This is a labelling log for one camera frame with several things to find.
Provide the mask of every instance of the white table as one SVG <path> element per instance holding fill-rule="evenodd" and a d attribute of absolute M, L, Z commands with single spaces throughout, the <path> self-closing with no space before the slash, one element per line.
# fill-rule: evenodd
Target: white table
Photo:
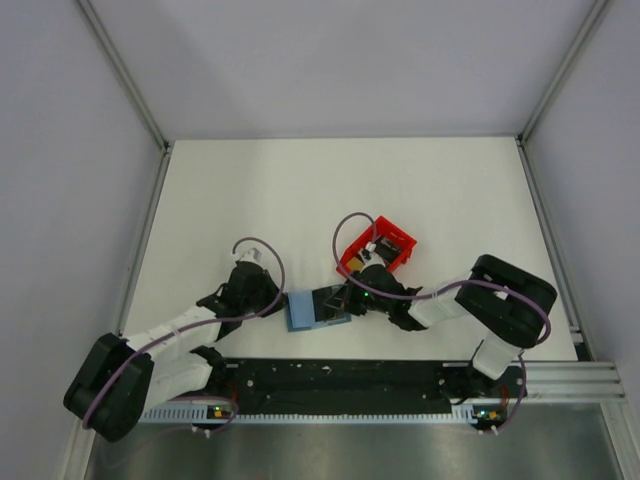
<path fill-rule="evenodd" d="M 287 290 L 343 278 L 331 236 L 346 214 L 384 215 L 418 240 L 396 271 L 405 286 L 441 284 L 491 253 L 555 283 L 512 138 L 216 140 L 176 142 L 125 334 L 169 320 L 212 293 L 240 237 L 270 242 Z M 367 227 L 347 224 L 340 253 Z M 263 263 L 276 283 L 276 262 Z M 549 340 L 527 360 L 576 360 L 561 301 Z M 472 317 L 403 332 L 383 315 L 288 333 L 282 312 L 245 322 L 216 345 L 225 356 L 461 360 L 486 333 Z"/>

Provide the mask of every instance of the red container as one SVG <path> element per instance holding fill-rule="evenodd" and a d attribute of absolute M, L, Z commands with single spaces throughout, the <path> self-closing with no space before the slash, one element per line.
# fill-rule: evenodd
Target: red container
<path fill-rule="evenodd" d="M 413 251 L 413 247 L 418 243 L 414 238 L 409 236 L 406 232 L 402 231 L 400 228 L 395 226 L 386 218 L 380 216 L 375 221 L 376 224 L 376 233 L 379 237 L 388 238 L 394 245 L 401 249 L 400 255 L 396 257 L 396 259 L 387 266 L 387 270 L 393 272 L 400 264 L 407 263 L 409 257 L 411 256 L 411 252 Z M 358 239 L 353 242 L 342 254 L 340 258 L 340 263 L 342 266 L 351 273 L 351 269 L 347 267 L 349 261 L 355 257 L 363 248 L 366 248 L 369 242 L 372 242 L 376 239 L 373 238 L 373 225 L 369 226 L 362 235 L 358 237 Z M 338 267 L 336 267 L 336 271 L 343 275 Z"/>

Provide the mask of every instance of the white wall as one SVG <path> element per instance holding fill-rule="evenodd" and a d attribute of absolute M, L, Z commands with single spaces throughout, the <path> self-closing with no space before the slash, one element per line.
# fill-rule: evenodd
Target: white wall
<path fill-rule="evenodd" d="M 0 478 L 52 478 L 159 154 L 69 0 L 0 15 Z"/>
<path fill-rule="evenodd" d="M 594 0 L 94 0 L 170 139 L 519 133 Z"/>
<path fill-rule="evenodd" d="M 596 351 L 640 419 L 640 2 L 612 3 L 530 152 Z"/>

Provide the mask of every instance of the wire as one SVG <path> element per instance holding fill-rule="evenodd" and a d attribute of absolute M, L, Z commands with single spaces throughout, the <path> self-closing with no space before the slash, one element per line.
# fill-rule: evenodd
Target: wire
<path fill-rule="evenodd" d="M 223 424 L 212 424 L 213 425 L 219 425 L 218 428 L 214 429 L 214 430 L 207 430 L 204 428 L 198 428 L 195 426 L 186 426 L 186 425 L 180 425 L 178 427 L 170 427 L 170 428 L 165 428 L 163 430 L 160 430 L 158 433 L 156 433 L 155 435 L 153 435 L 149 440 L 142 442 L 139 445 L 136 445 L 133 448 L 133 451 L 125 456 L 122 457 L 120 460 L 118 460 L 117 462 L 113 462 L 111 463 L 109 461 L 109 459 L 107 458 L 107 453 L 105 451 L 105 445 L 106 443 L 103 443 L 101 448 L 100 448 L 100 459 L 102 460 L 102 463 L 104 465 L 104 467 L 107 470 L 115 470 L 116 468 L 120 468 L 122 465 L 124 465 L 125 463 L 127 463 L 129 460 L 131 460 L 133 457 L 135 457 L 136 455 L 138 455 L 140 452 L 142 452 L 145 448 L 147 448 L 149 445 L 151 445 L 152 443 L 154 443 L 155 441 L 159 440 L 160 438 L 164 437 L 165 435 L 168 435 L 170 433 L 173 432 L 178 432 L 178 431 L 185 431 L 185 430 L 190 430 L 192 432 L 196 432 L 198 430 L 203 431 L 205 434 L 207 434 L 206 432 L 208 431 L 209 433 L 207 435 L 217 435 L 218 433 L 222 432 L 223 430 L 226 430 L 230 425 L 231 422 L 233 422 L 233 420 L 235 420 L 235 418 L 238 416 L 238 413 L 240 412 L 240 407 L 238 406 L 238 404 L 234 401 L 231 400 L 229 398 L 223 398 L 223 397 L 182 397 L 182 398 L 175 398 L 173 401 L 200 401 L 200 400 L 209 400 L 209 401 L 216 401 L 216 402 L 224 402 L 228 405 L 231 405 L 232 408 L 232 413 L 231 415 L 229 415 L 229 418 L 227 419 L 227 421 Z"/>
<path fill-rule="evenodd" d="M 421 294 L 421 295 L 396 295 L 396 294 L 393 294 L 393 293 L 387 293 L 385 291 L 378 290 L 377 288 L 373 288 L 373 287 L 370 287 L 370 286 L 366 285 L 365 283 L 362 283 L 360 280 L 354 278 L 348 272 L 348 270 L 344 267 L 344 265 L 342 265 L 342 263 L 340 262 L 340 257 L 338 256 L 338 249 L 337 249 L 338 234 L 340 233 L 340 229 L 342 228 L 342 226 L 348 220 L 350 220 L 353 217 L 365 217 L 370 222 L 372 222 L 372 224 L 375 226 L 375 221 L 373 220 L 373 217 L 371 217 L 369 214 L 364 213 L 364 212 L 353 212 L 353 213 L 350 213 L 349 215 L 344 217 L 340 221 L 338 226 L 336 227 L 336 230 L 333 233 L 333 240 L 331 242 L 331 247 L 332 247 L 332 252 L 333 252 L 333 259 L 335 260 L 340 272 L 345 277 L 347 277 L 347 279 L 349 279 L 349 281 L 351 281 L 352 283 L 354 283 L 358 287 L 362 288 L 363 290 L 366 290 L 367 292 L 373 293 L 375 295 L 379 295 L 381 297 L 391 298 L 391 299 L 394 299 L 394 300 L 430 300 L 432 298 L 437 297 L 438 295 L 442 295 L 443 293 L 448 292 L 449 290 L 453 290 L 454 288 L 462 287 L 463 285 L 477 285 L 479 287 L 488 288 L 488 289 L 494 290 L 496 292 L 506 293 L 507 295 L 509 295 L 509 296 L 511 296 L 511 297 L 513 297 L 513 298 L 515 298 L 517 300 L 520 300 L 522 303 L 524 303 L 529 308 L 531 308 L 533 311 L 535 311 L 536 314 L 538 314 L 540 316 L 540 318 L 542 319 L 542 321 L 544 322 L 544 325 L 545 325 L 544 333 L 538 339 L 537 345 L 539 345 L 539 344 L 543 343 L 544 341 L 546 341 L 549 338 L 549 336 L 551 335 L 551 321 L 549 320 L 549 316 L 544 312 L 544 310 L 542 310 L 542 308 L 540 308 L 540 306 L 538 304 L 536 304 L 529 297 L 526 297 L 526 296 L 522 295 L 519 292 L 516 292 L 514 290 L 511 290 L 509 288 L 506 288 L 506 287 L 504 287 L 502 285 L 498 285 L 498 284 L 495 284 L 495 283 L 485 282 L 484 280 L 471 280 L 471 279 L 458 280 L 458 281 L 452 282 L 452 283 L 450 283 L 448 285 L 445 285 L 444 287 L 440 288 L 439 290 L 436 290 L 436 291 L 430 292 L 430 293 Z M 376 231 L 375 231 L 375 228 L 374 228 L 374 238 L 373 239 L 375 240 L 375 238 L 376 238 Z"/>
<path fill-rule="evenodd" d="M 336 265 L 338 266 L 338 269 L 340 270 L 340 272 L 345 277 L 347 277 L 347 279 L 349 281 L 351 281 L 352 283 L 354 283 L 358 287 L 362 288 L 363 290 L 365 290 L 365 291 L 367 291 L 369 293 L 373 293 L 375 295 L 379 295 L 381 297 L 391 298 L 391 299 L 394 299 L 394 300 L 430 300 L 432 298 L 437 297 L 438 295 L 442 295 L 443 293 L 448 292 L 449 290 L 453 290 L 454 288 L 458 288 L 458 287 L 461 287 L 463 285 L 477 285 L 479 287 L 488 288 L 490 290 L 494 290 L 494 291 L 497 291 L 497 292 L 504 292 L 507 295 L 512 296 L 517 300 L 520 300 L 522 303 L 524 303 L 525 305 L 527 305 L 528 307 L 533 309 L 540 316 L 540 318 L 544 322 L 545 330 L 544 330 L 544 333 L 542 334 L 542 336 L 536 342 L 536 345 L 540 345 L 541 343 L 544 343 L 549 338 L 549 336 L 551 335 L 551 321 L 549 320 L 549 316 L 545 313 L 544 310 L 542 310 L 542 308 L 540 308 L 540 306 L 538 304 L 536 304 L 529 297 L 526 297 L 526 296 L 522 295 L 521 293 L 518 293 L 518 292 L 516 292 L 514 290 L 508 289 L 506 287 L 503 287 L 502 285 L 498 285 L 498 284 L 495 284 L 495 283 L 485 282 L 483 280 L 471 280 L 471 279 L 459 280 L 459 281 L 450 283 L 449 285 L 445 285 L 444 287 L 440 288 L 439 290 L 436 290 L 436 291 L 431 292 L 431 293 L 425 293 L 425 294 L 422 294 L 422 295 L 395 295 L 395 294 L 392 294 L 392 293 L 384 292 L 382 290 L 378 290 L 376 288 L 372 288 L 372 287 L 362 283 L 358 279 L 354 278 L 351 274 L 349 274 L 347 269 L 340 262 L 340 257 L 338 256 L 338 248 L 337 248 L 338 234 L 340 233 L 340 229 L 342 228 L 342 226 L 347 221 L 352 219 L 353 217 L 364 217 L 367 220 L 369 220 L 369 222 L 371 222 L 371 224 L 373 225 L 373 240 L 374 241 L 376 240 L 376 238 L 377 238 L 376 225 L 375 225 L 375 221 L 373 220 L 373 217 L 371 215 L 365 213 L 365 212 L 353 212 L 353 213 L 350 213 L 349 215 L 347 215 L 346 217 L 344 217 L 340 221 L 340 223 L 338 223 L 338 226 L 336 227 L 336 230 L 333 233 L 333 240 L 331 242 L 331 248 L 332 248 L 332 253 L 333 253 L 333 259 L 335 260 Z M 493 431 L 497 435 L 502 430 L 504 430 L 507 427 L 507 425 L 509 425 L 512 422 L 512 420 L 515 417 L 516 413 L 520 409 L 520 405 L 522 404 L 522 399 L 524 398 L 524 393 L 527 390 L 527 371 L 526 371 L 526 367 L 525 367 L 525 364 L 524 364 L 524 360 L 522 358 L 522 353 L 520 353 L 518 355 L 518 360 L 520 361 L 520 368 L 522 369 L 522 386 L 520 387 L 520 392 L 518 393 L 518 398 L 516 399 L 516 403 L 513 405 L 513 408 L 511 409 L 511 414 L 509 414 L 507 416 L 507 419 L 499 427 L 496 427 L 495 429 L 491 429 L 491 430 L 481 430 L 481 432 L 491 432 L 491 431 Z"/>
<path fill-rule="evenodd" d="M 261 315 L 263 315 L 263 314 L 267 313 L 268 311 L 270 311 L 273 307 L 275 307 L 278 304 L 278 302 L 280 301 L 280 298 L 282 297 L 282 295 L 284 293 L 284 283 L 285 283 L 285 272 L 284 272 L 284 264 L 282 263 L 282 259 L 280 258 L 280 255 L 278 255 L 278 252 L 276 252 L 271 245 L 269 245 L 267 242 L 265 242 L 263 240 L 260 240 L 259 238 L 256 238 L 256 237 L 244 237 L 244 238 L 241 238 L 240 240 L 238 240 L 233 245 L 233 248 L 232 248 L 231 252 L 235 254 L 236 253 L 236 249 L 238 248 L 238 245 L 240 245 L 241 243 L 244 243 L 244 242 L 249 242 L 249 241 L 257 242 L 257 243 L 263 245 L 264 247 L 266 247 L 273 254 L 273 256 L 276 258 L 276 260 L 278 261 L 278 267 L 280 268 L 281 281 L 280 281 L 280 289 L 278 290 L 278 293 L 275 296 L 275 298 L 273 299 L 273 301 L 267 307 L 262 309 L 260 312 L 252 313 L 250 315 L 245 315 L 243 317 L 236 317 L 236 318 L 211 318 L 211 319 L 208 319 L 208 320 L 200 320 L 198 322 L 194 322 L 194 323 L 190 323 L 188 325 L 184 325 L 184 326 L 178 328 L 177 330 L 169 332 L 166 335 L 158 337 L 157 339 L 153 340 L 152 342 L 149 342 L 148 344 L 144 345 L 138 351 L 134 352 L 130 357 L 128 357 L 122 363 L 122 365 L 120 365 L 120 367 L 118 367 L 118 369 L 113 373 L 113 375 L 111 375 L 109 380 L 106 381 L 106 383 L 104 384 L 102 389 L 100 389 L 100 391 L 98 392 L 96 397 L 93 399 L 93 402 L 91 402 L 91 405 L 89 405 L 89 408 L 87 409 L 87 412 L 85 413 L 84 417 L 82 418 L 82 428 L 84 428 L 85 430 L 88 430 L 89 428 L 91 428 L 89 426 L 89 421 L 91 420 L 91 417 L 95 413 L 96 409 L 98 408 L 98 406 L 100 405 L 100 403 L 102 402 L 104 397 L 106 396 L 106 394 L 109 391 L 109 389 L 111 389 L 111 387 L 113 387 L 114 383 L 118 380 L 118 378 L 120 378 L 120 376 L 122 376 L 122 373 L 125 371 L 127 366 L 136 357 L 139 357 L 143 353 L 146 353 L 147 351 L 149 351 L 150 349 L 152 349 L 156 345 L 159 345 L 160 343 L 169 340 L 171 337 L 175 336 L 177 333 L 183 333 L 183 332 L 186 332 L 186 331 L 189 331 L 189 330 L 193 330 L 194 328 L 203 327 L 205 325 L 211 325 L 213 323 L 243 322 L 245 320 L 251 320 L 251 319 L 254 319 L 254 318 L 258 318 Z"/>

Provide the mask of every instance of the metal floor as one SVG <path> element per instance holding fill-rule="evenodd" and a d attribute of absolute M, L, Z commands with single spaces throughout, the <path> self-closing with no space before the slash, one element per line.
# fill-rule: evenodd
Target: metal floor
<path fill-rule="evenodd" d="M 236 426 L 206 440 L 170 433 L 115 470 L 164 426 L 139 426 L 94 448 L 99 480 L 615 480 L 621 479 L 598 406 L 524 405 L 499 437 L 465 425 Z"/>

